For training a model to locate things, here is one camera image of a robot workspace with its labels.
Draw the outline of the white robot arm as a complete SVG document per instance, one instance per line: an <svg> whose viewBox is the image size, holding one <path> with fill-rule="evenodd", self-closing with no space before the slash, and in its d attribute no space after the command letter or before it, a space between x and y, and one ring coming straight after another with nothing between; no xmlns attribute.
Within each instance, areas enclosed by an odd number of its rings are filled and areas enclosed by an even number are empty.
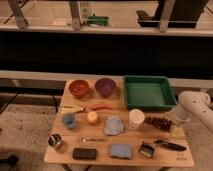
<svg viewBox="0 0 213 171"><path fill-rule="evenodd" d="M170 135L179 136L182 127L195 116L213 133L213 110L210 109L210 96L202 91L183 91L178 96L177 104L169 112L172 126Z"/></svg>

